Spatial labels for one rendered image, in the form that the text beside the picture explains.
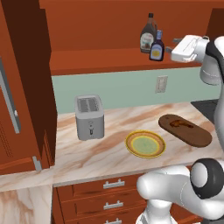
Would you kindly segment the yellow green plate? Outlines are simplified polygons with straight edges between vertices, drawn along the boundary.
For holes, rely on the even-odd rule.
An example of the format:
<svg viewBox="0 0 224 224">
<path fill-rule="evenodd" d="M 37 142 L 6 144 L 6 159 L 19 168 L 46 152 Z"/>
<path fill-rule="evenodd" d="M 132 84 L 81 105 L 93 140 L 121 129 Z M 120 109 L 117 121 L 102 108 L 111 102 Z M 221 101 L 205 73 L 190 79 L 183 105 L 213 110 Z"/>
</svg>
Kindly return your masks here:
<svg viewBox="0 0 224 224">
<path fill-rule="evenodd" d="M 125 146 L 133 155 L 140 158 L 156 158 L 165 152 L 165 140 L 152 131 L 138 129 L 125 138 Z"/>
</svg>

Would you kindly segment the black hob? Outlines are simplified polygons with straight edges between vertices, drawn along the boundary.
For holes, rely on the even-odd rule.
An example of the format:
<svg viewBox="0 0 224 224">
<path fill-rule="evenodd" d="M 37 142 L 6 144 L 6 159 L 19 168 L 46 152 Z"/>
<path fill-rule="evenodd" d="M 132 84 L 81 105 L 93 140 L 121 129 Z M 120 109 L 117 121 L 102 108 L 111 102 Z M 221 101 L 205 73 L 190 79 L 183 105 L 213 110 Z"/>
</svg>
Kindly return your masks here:
<svg viewBox="0 0 224 224">
<path fill-rule="evenodd" d="M 192 101 L 191 104 L 211 123 L 214 123 L 214 111 L 217 106 L 218 100 L 204 100 L 204 101 Z"/>
</svg>

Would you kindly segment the dark brown syrup bottle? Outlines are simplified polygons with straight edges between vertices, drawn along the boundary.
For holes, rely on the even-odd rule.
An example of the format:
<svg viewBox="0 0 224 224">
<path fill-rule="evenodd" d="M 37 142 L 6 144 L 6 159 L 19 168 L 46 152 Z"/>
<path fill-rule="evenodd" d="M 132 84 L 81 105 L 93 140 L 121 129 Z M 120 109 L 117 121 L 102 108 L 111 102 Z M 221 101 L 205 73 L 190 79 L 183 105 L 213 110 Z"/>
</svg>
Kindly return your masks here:
<svg viewBox="0 0 224 224">
<path fill-rule="evenodd" d="M 147 23 L 143 28 L 140 35 L 140 51 L 142 53 L 149 53 L 151 50 L 151 45 L 157 36 L 157 23 L 154 19 L 154 14 L 150 13 L 148 16 Z"/>
</svg>

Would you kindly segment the silver toaster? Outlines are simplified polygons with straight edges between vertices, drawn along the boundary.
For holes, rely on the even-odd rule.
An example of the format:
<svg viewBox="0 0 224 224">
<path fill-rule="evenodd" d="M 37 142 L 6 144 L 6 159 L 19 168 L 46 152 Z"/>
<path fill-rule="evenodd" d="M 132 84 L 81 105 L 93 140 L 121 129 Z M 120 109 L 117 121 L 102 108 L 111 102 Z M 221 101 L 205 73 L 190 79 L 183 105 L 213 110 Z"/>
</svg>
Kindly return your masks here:
<svg viewBox="0 0 224 224">
<path fill-rule="evenodd" d="M 104 137 L 104 110 L 98 94 L 74 98 L 77 135 L 81 141 Z"/>
</svg>

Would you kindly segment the blue-capped condiment bottle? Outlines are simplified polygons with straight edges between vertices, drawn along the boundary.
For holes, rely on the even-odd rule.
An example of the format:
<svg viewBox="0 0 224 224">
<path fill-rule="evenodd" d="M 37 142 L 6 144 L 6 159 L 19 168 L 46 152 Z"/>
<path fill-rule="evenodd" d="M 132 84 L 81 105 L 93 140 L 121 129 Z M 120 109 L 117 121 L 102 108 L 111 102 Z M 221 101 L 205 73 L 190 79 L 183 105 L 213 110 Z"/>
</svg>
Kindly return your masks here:
<svg viewBox="0 0 224 224">
<path fill-rule="evenodd" d="M 163 32 L 157 30 L 157 37 L 150 48 L 150 60 L 162 61 L 164 59 L 165 45 L 162 41 Z"/>
</svg>

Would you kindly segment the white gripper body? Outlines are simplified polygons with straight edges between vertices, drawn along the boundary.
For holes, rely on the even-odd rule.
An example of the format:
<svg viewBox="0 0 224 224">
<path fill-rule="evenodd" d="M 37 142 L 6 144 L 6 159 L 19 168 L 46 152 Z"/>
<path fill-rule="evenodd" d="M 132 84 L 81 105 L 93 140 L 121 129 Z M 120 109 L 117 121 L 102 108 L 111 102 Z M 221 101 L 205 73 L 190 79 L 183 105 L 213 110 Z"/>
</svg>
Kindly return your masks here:
<svg viewBox="0 0 224 224">
<path fill-rule="evenodd" d="M 195 49 L 199 40 L 200 36 L 186 35 L 171 51 L 171 60 L 185 63 L 195 61 Z"/>
</svg>

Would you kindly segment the dark wooden cutting board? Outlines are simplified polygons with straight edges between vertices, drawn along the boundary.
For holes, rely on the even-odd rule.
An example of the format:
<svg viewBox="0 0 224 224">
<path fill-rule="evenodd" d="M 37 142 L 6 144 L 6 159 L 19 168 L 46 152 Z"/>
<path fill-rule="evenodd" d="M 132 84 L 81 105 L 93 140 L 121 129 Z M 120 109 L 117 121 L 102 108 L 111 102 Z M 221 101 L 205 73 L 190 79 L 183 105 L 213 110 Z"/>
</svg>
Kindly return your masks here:
<svg viewBox="0 0 224 224">
<path fill-rule="evenodd" d="M 186 126 L 180 127 L 172 127 L 170 123 L 175 120 L 183 120 L 193 126 L 192 129 L 187 128 Z M 158 119 L 159 126 L 166 130 L 167 132 L 171 133 L 178 139 L 182 140 L 186 144 L 189 144 L 193 147 L 203 148 L 208 146 L 213 138 L 212 135 L 205 129 L 202 129 L 200 126 L 184 119 L 179 115 L 174 114 L 166 114 L 162 115 Z"/>
</svg>

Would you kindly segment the red-brown cabinet door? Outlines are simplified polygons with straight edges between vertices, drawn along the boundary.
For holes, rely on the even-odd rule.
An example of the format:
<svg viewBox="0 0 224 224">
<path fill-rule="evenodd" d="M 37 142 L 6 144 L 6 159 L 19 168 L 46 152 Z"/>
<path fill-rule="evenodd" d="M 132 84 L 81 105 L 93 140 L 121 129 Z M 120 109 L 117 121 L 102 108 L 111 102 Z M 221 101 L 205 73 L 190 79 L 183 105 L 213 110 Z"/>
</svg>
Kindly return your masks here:
<svg viewBox="0 0 224 224">
<path fill-rule="evenodd" d="M 15 133 L 0 88 L 0 175 L 55 163 L 57 109 L 50 72 L 46 11 L 39 0 L 0 0 L 0 57 L 18 112 Z"/>
<path fill-rule="evenodd" d="M 212 10 L 206 35 L 210 39 L 216 39 L 219 36 L 224 36 L 224 8 Z"/>
</svg>

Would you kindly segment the brown chicken drumstick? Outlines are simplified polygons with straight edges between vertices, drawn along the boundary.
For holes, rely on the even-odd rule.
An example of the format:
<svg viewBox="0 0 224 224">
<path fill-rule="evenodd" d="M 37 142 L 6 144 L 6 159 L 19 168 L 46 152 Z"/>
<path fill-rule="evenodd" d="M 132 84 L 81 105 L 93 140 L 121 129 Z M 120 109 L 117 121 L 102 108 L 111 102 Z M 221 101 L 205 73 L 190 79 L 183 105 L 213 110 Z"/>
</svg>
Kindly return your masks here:
<svg viewBox="0 0 224 224">
<path fill-rule="evenodd" d="M 191 124 L 189 124 L 189 123 L 187 123 L 187 122 L 185 122 L 185 121 L 183 121 L 183 120 L 175 120 L 175 121 L 172 121 L 172 122 L 170 123 L 170 125 L 171 125 L 172 127 L 186 126 L 187 128 L 190 128 L 190 129 L 193 128 L 193 126 L 192 126 Z"/>
</svg>

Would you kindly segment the red-brown wall cabinet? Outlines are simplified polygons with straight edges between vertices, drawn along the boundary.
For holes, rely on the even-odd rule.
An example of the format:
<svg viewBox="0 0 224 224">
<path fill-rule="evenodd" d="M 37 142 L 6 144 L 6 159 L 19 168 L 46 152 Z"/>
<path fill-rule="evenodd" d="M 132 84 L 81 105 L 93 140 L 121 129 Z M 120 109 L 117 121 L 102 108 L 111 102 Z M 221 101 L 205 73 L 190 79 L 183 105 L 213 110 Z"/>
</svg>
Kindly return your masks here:
<svg viewBox="0 0 224 224">
<path fill-rule="evenodd" d="M 140 35 L 153 13 L 166 46 L 186 35 L 204 36 L 224 0 L 39 0 L 45 10 L 53 75 L 193 67 L 166 54 L 161 62 L 140 52 Z"/>
</svg>

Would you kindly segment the red-brown drawer front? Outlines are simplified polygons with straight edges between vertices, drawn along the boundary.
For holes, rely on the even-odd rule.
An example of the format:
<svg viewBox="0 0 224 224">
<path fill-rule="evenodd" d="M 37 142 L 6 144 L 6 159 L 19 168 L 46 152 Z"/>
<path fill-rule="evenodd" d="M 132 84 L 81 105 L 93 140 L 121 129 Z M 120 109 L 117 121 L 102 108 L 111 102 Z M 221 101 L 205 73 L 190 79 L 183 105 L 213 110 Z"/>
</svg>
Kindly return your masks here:
<svg viewBox="0 0 224 224">
<path fill-rule="evenodd" d="M 140 177 L 140 174 L 117 177 L 117 178 L 108 178 L 103 180 L 91 181 L 81 184 L 73 185 L 73 196 L 76 199 L 95 196 L 98 194 L 105 193 L 115 193 L 123 190 L 135 189 L 137 186 L 137 179 Z M 103 184 L 108 181 L 109 183 L 114 183 L 118 179 L 125 181 L 124 186 L 103 189 Z"/>
<path fill-rule="evenodd" d="M 88 217 L 83 220 L 79 220 L 78 224 L 104 224 L 106 220 L 114 221 L 116 218 L 122 220 L 122 224 L 136 224 L 137 217 L 132 215 L 112 215 L 112 216 L 99 216 Z"/>
<path fill-rule="evenodd" d="M 114 204 L 118 200 L 123 202 L 122 207 L 103 210 L 106 202 Z M 146 204 L 136 192 L 122 192 L 118 194 L 103 195 L 89 199 L 82 199 L 76 203 L 78 217 L 87 216 L 92 214 L 102 214 L 105 212 L 114 212 L 123 208 L 140 207 Z"/>
</svg>

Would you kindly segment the grey door hinge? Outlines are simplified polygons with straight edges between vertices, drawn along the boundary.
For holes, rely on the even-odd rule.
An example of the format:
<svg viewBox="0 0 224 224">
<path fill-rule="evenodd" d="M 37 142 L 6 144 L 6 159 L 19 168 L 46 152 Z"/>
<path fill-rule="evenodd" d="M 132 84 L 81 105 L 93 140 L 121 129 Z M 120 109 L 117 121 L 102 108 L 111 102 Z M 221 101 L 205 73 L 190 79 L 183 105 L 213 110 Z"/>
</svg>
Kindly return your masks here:
<svg viewBox="0 0 224 224">
<path fill-rule="evenodd" d="M 36 158 L 35 156 L 32 157 L 32 161 L 33 161 L 33 163 L 34 163 L 35 170 L 36 170 L 37 172 L 41 171 L 41 170 L 42 170 L 42 165 L 41 165 L 40 161 L 37 160 L 37 158 Z"/>
</svg>

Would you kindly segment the white wall outlet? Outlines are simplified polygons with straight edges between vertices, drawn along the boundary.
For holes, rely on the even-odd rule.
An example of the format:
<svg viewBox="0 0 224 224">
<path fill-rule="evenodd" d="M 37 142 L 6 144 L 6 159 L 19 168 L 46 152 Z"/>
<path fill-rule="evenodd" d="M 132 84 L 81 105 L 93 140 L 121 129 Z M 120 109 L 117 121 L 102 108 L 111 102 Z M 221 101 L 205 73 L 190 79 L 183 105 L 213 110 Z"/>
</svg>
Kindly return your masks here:
<svg viewBox="0 0 224 224">
<path fill-rule="evenodd" d="M 156 84 L 156 93 L 164 93 L 166 90 L 168 76 L 158 76 L 157 77 L 157 84 Z"/>
</svg>

